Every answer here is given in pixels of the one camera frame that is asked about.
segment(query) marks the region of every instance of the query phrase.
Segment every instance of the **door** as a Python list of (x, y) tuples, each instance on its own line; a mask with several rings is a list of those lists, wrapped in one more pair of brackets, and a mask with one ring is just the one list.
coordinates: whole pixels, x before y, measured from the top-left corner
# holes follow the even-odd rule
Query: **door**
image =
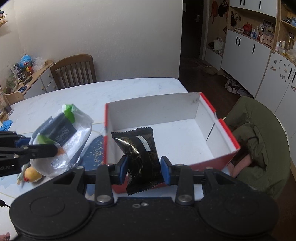
[(239, 44), (240, 44), (240, 34), (227, 30), (224, 54), (222, 59), (221, 68), (229, 73), (233, 78), (237, 79), (240, 76), (238, 71), (238, 61), (239, 61)]
[(242, 7), (243, 0), (230, 0), (230, 7)]
[(275, 113), (296, 74), (293, 74), (294, 70), (295, 65), (289, 60), (276, 52), (272, 53), (256, 100)]
[(55, 90), (57, 90), (58, 88), (57, 88), (57, 85), (56, 85), (56, 83), (55, 83), (55, 81), (54, 80), (52, 80), (51, 82), (50, 82), (50, 84), (46, 87), (46, 92), (48, 93), (48, 92), (52, 92), (52, 91), (55, 91)]
[(291, 83), (288, 85), (283, 100), (279, 104), (275, 115), (285, 127), (288, 137), (291, 138), (296, 132), (296, 73), (294, 73)]
[(271, 49), (240, 34), (239, 78), (237, 81), (255, 96), (262, 81)]
[(30, 87), (30, 89), (24, 94), (25, 99), (29, 99), (31, 97), (45, 94), (46, 90), (41, 81), (41, 79), (37, 79), (36, 82)]
[(243, 8), (258, 12), (259, 0), (243, 0)]
[(259, 0), (259, 12), (276, 18), (277, 0)]

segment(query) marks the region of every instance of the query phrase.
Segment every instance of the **wooden chair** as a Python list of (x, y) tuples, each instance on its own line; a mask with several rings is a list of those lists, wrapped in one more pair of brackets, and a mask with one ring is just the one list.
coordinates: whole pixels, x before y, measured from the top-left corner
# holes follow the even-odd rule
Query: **wooden chair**
[(10, 104), (15, 104), (25, 99), (24, 95), (19, 91), (11, 94), (5, 94), (5, 97)]
[(89, 54), (78, 54), (64, 58), (53, 64), (50, 71), (58, 89), (96, 82), (94, 61)]

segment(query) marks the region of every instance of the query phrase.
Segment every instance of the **yellow fruit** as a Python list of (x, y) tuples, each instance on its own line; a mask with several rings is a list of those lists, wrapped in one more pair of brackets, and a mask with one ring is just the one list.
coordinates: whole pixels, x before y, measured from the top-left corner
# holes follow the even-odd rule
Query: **yellow fruit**
[(37, 172), (33, 167), (28, 167), (26, 170), (25, 170), (25, 173), (24, 173), (24, 180), (26, 182), (37, 182), (39, 179), (41, 179), (42, 175)]

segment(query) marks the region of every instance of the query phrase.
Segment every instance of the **cabinet handle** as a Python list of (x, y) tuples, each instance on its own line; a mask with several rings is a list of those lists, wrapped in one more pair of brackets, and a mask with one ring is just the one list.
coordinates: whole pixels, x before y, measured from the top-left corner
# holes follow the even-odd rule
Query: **cabinet handle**
[(289, 77), (288, 77), (288, 79), (290, 78), (290, 76), (291, 76), (291, 73), (292, 73), (292, 69), (291, 69), (291, 71), (290, 71), (290, 74), (289, 74)]
[(296, 71), (295, 71), (295, 75), (294, 75), (294, 78), (293, 78), (293, 80), (292, 80), (292, 84), (293, 84), (293, 82), (294, 82), (294, 80), (295, 80), (295, 76), (296, 76)]

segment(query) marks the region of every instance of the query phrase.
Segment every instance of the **white cardboard box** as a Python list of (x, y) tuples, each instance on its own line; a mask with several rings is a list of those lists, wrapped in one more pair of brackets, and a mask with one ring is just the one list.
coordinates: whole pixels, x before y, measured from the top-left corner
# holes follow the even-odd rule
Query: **white cardboard box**
[[(159, 159), (190, 165), (193, 170), (222, 170), (240, 149), (238, 142), (202, 93), (177, 93), (106, 104), (104, 162), (117, 163), (123, 152), (111, 136), (152, 127)], [(115, 188), (126, 192), (126, 185)]]

